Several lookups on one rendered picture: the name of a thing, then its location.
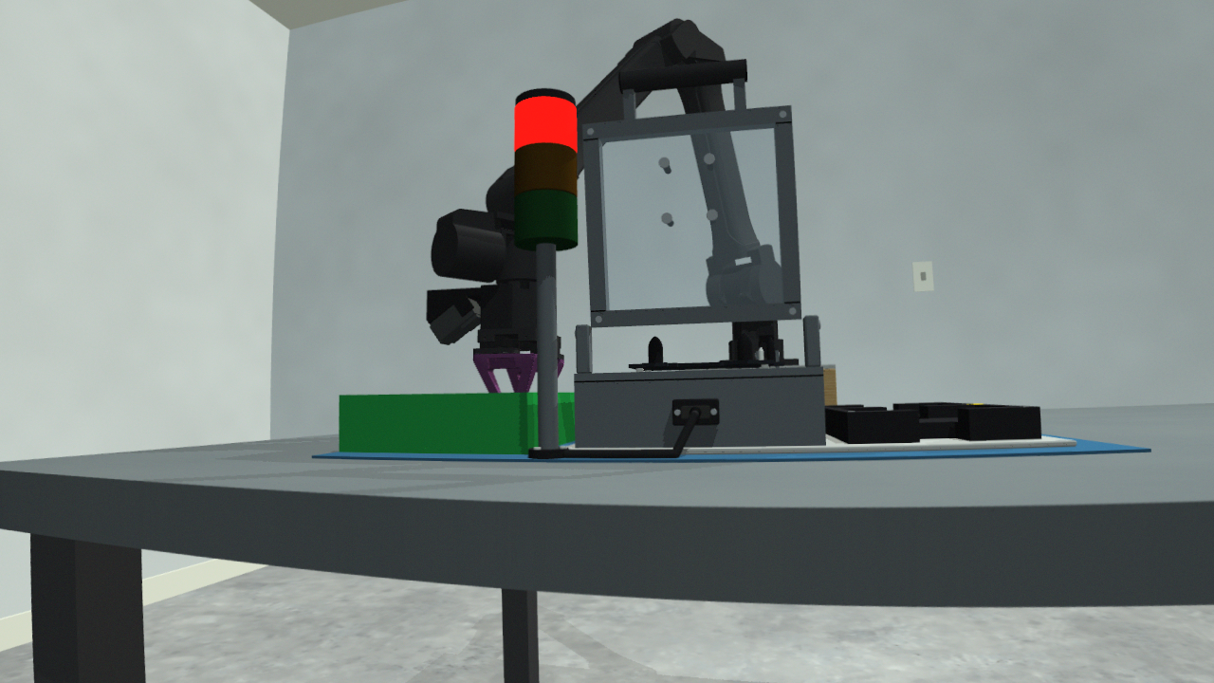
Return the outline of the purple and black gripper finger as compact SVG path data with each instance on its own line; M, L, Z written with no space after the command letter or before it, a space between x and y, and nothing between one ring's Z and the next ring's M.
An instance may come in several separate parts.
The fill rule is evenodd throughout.
M503 393L493 375L493 369L521 368L520 388L516 393L529 393L537 371L537 354L473 354L473 366L478 369L489 393Z
M565 360L558 360L558 375L562 372L565 366ZM514 393L516 393L517 386L520 386L520 374L521 369L506 369L507 376L510 377L510 383L512 385Z

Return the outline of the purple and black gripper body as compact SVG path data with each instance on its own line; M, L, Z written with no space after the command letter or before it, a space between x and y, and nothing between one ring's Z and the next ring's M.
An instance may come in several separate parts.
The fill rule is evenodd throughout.
M473 354L510 354L531 351L537 354L537 289L535 281L528 281L527 289L520 289L520 281L512 284L512 328L480 329Z

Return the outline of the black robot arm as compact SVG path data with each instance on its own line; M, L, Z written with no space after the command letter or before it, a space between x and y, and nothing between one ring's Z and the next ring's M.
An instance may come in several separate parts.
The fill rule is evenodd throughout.
M692 66L694 62L711 64L725 59L724 49L700 33L692 19L673 19L636 40L619 64L575 106L577 180L584 169L582 124L624 120L619 72L656 66ZM720 82L677 90L686 114L726 110ZM520 289L527 289L528 281L535 281L535 251L514 246L514 167L507 167L490 183L486 206L488 212L458 209L437 220L431 245L431 267L436 275L483 284L497 280L501 284L429 290L429 324L441 345L455 345L478 325L480 329L512 328L512 284L507 281L520 281ZM756 359L759 328L775 328L775 351L781 353L778 360L785 362L785 366L799 366L799 359L783 358L778 321L732 323L733 341L728 342L731 355L726 362L738 362L737 342L743 332L751 338L753 359Z

